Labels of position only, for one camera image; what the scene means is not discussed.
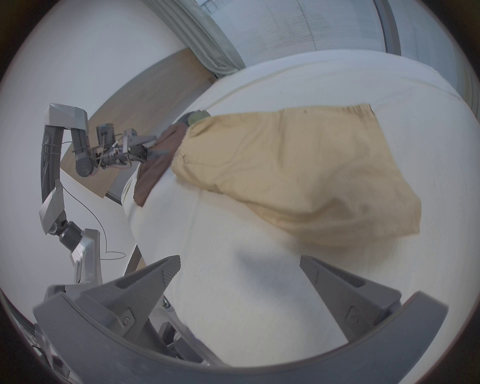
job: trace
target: white bed sheet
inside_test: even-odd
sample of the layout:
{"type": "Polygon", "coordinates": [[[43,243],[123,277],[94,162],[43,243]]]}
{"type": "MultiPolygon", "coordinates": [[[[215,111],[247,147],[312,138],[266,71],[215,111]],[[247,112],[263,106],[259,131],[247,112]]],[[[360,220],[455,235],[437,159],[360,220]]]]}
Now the white bed sheet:
{"type": "Polygon", "coordinates": [[[132,198],[136,173],[125,187],[123,205],[145,262],[181,256],[166,295],[227,364],[283,363],[346,343],[299,268],[301,254],[399,289],[402,302],[422,290],[449,305],[403,383],[425,374],[468,318],[480,292],[480,126],[435,70],[373,51],[304,53],[224,78],[188,110],[219,115],[358,103],[371,104],[422,200],[418,236],[328,249],[300,242],[233,199],[179,181],[170,169],[142,208],[132,198]]]}

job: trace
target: textured gripper pad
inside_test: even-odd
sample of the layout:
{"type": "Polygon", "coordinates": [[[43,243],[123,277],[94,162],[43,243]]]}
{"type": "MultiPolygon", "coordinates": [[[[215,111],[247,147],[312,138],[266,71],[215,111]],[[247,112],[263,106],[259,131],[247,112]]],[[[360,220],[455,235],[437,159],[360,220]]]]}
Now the textured gripper pad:
{"type": "Polygon", "coordinates": [[[308,257],[300,257],[300,268],[313,285],[317,284],[318,267],[308,257]]]}
{"type": "Polygon", "coordinates": [[[172,256],[168,261],[168,265],[163,268],[163,280],[165,288],[168,287],[170,281],[172,281],[173,277],[175,277],[177,272],[180,270],[180,267],[180,256],[172,256]]]}

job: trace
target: bed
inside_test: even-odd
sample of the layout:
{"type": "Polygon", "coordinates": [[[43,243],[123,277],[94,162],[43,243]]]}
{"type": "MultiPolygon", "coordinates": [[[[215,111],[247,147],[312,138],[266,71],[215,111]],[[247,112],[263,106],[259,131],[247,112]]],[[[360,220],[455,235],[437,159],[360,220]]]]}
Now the bed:
{"type": "Polygon", "coordinates": [[[454,341],[480,292],[480,126],[435,70],[373,51],[327,50],[254,65],[216,82],[189,110],[211,115],[370,103],[405,179],[422,201],[420,234],[351,248],[302,243],[245,205],[169,169],[145,205],[122,203],[147,264],[179,254],[166,296],[180,320],[232,366],[300,360],[347,342],[299,268],[318,257],[449,306],[436,338],[403,379],[421,378],[454,341]]]}

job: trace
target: gray-green curtain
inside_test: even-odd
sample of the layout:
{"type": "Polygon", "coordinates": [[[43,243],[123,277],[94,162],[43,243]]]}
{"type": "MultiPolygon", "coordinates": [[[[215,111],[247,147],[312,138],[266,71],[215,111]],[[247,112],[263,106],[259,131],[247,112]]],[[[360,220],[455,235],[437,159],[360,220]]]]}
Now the gray-green curtain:
{"type": "Polygon", "coordinates": [[[142,0],[217,77],[245,68],[220,27],[194,0],[142,0]]]}

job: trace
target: maroon garment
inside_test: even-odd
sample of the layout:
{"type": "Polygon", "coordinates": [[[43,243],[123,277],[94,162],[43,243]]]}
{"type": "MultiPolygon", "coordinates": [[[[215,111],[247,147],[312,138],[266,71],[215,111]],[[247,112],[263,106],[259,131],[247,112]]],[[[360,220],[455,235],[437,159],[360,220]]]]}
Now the maroon garment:
{"type": "Polygon", "coordinates": [[[140,207],[143,207],[145,201],[155,184],[160,180],[165,171],[170,167],[173,156],[180,146],[188,126],[182,122],[170,125],[165,132],[151,147],[153,150],[167,150],[166,155],[147,160],[140,164],[137,174],[137,183],[133,191],[133,200],[140,207]]]}

